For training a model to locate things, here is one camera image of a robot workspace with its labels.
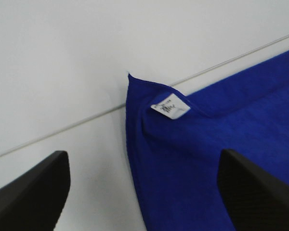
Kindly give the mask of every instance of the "black plastic part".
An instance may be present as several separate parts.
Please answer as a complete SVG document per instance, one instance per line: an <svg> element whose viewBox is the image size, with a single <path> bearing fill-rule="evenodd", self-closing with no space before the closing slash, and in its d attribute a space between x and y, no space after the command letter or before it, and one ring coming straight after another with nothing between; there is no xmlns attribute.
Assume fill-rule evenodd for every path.
<svg viewBox="0 0 289 231"><path fill-rule="evenodd" d="M67 152L54 152L0 189L0 231L52 231L69 188Z"/></svg>
<svg viewBox="0 0 289 231"><path fill-rule="evenodd" d="M217 184L237 231L289 231L289 186L234 150L223 150Z"/></svg>

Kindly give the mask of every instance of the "care label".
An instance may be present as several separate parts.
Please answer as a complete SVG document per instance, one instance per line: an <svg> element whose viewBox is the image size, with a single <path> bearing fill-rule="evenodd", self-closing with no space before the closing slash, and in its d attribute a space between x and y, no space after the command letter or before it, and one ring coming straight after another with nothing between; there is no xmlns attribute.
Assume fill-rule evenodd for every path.
<svg viewBox="0 0 289 231"><path fill-rule="evenodd" d="M162 102L151 105L151 108L169 117L170 119L180 118L191 109L173 93Z"/></svg>

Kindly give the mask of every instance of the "blue towel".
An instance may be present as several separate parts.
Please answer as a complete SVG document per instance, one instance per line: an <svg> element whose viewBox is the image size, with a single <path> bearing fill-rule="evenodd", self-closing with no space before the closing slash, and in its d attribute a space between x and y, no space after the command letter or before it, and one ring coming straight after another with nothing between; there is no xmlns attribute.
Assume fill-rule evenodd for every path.
<svg viewBox="0 0 289 231"><path fill-rule="evenodd" d="M148 231L234 231L219 195L231 148L289 184L289 51L191 95L129 75L127 151ZM190 107L151 108L171 94Z"/></svg>

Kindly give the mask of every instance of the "fabric texture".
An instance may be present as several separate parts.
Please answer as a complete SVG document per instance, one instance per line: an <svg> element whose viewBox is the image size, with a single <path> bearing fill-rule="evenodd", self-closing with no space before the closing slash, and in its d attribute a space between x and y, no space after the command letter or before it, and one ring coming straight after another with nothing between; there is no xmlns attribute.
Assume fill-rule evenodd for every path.
<svg viewBox="0 0 289 231"><path fill-rule="evenodd" d="M127 151L148 231L234 231L216 176L222 149L289 185L289 51L189 96L129 75ZM174 93L171 120L150 108Z"/></svg>

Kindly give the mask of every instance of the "white wall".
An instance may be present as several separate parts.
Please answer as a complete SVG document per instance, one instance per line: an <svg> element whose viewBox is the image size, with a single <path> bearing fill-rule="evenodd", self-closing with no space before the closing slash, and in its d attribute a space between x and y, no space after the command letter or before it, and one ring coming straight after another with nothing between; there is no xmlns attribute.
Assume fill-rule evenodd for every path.
<svg viewBox="0 0 289 231"><path fill-rule="evenodd" d="M289 34L289 0L0 0L0 154L124 102L126 71L171 84ZM289 38L176 88L188 94ZM0 187L55 150L72 186L56 230L145 230L124 108L0 158Z"/></svg>

